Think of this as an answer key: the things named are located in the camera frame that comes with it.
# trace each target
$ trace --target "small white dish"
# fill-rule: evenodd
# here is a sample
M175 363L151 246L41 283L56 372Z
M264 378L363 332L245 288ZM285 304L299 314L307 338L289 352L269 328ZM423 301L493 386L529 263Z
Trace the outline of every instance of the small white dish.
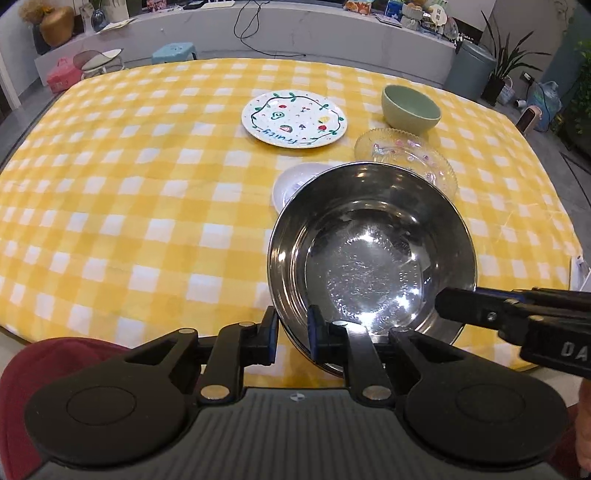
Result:
M298 163L281 172L273 185L272 201L277 213L289 203L296 192L309 180L332 168L328 163Z

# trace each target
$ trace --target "small heater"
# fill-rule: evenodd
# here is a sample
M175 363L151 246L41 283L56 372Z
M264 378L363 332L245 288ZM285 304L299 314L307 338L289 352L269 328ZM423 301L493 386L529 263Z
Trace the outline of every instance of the small heater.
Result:
M540 120L542 120L542 110L535 105L531 105L523 111L521 118L517 120L515 126L523 136L526 136Z

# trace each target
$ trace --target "person's hand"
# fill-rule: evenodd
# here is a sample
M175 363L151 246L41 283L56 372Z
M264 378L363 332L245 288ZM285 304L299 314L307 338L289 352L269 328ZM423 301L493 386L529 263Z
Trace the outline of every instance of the person's hand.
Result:
M574 423L579 465L591 472L591 381L583 379L579 390L579 412Z

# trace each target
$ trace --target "gray trash can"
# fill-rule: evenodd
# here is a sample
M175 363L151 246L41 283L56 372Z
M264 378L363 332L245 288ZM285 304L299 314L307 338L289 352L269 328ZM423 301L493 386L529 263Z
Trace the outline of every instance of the gray trash can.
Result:
M457 53L443 89L477 101L496 66L488 50L465 40Z

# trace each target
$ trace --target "blue stool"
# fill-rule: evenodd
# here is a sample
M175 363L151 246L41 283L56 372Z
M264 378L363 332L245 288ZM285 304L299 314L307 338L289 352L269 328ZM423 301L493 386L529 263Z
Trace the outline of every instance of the blue stool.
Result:
M152 53L152 65L187 60L197 60L197 51L190 42L169 43Z

